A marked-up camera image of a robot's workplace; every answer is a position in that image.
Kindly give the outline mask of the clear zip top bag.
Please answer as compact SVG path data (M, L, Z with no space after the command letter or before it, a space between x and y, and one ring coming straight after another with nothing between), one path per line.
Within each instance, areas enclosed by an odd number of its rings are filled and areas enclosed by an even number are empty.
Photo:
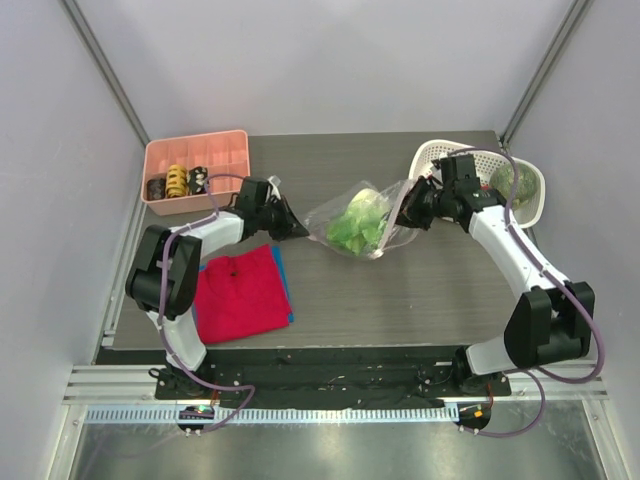
M375 260L417 237L417 230L396 223L414 184L404 179L379 190L361 181L309 211L302 223L310 240L350 258Z

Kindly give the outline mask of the green fake lettuce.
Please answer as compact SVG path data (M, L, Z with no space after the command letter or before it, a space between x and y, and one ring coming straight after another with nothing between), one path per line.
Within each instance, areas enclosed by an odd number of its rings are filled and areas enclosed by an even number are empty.
M373 257L391 209L391 204L380 192L371 188L360 190L346 210L327 224L328 245L348 255Z

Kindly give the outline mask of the green netted fake melon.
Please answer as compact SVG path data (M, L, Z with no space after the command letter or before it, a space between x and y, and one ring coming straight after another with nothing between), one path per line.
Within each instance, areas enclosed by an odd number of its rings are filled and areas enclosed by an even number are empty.
M531 167L522 163L517 164L518 181L512 201L512 209L518 210L528 204L538 193L539 181ZM510 198L514 183L514 170L507 163L498 167L491 175L489 187L497 190L506 200Z

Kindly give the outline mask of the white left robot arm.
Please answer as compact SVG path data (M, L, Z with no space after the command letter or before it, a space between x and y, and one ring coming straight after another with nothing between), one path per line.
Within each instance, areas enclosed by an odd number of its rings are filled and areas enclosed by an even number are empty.
M275 241L309 235L279 185L276 176L245 176L228 205L214 203L209 216L182 226L152 225L141 237L125 293L153 322L167 369L179 375L178 386L190 398L203 398L211 390L244 389L213 384L206 364L207 349L192 315L201 260L262 231Z

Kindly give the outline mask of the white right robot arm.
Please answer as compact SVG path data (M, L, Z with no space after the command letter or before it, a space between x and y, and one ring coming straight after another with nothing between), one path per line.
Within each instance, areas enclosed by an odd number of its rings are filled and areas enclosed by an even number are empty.
M520 228L511 199L482 186L474 151L463 148L437 160L438 179L414 179L396 219L399 226L422 230L436 218L452 220L489 254L516 299L501 335L456 351L451 380L465 395L499 373L546 372L551 364L583 358L601 346L593 289L551 265Z

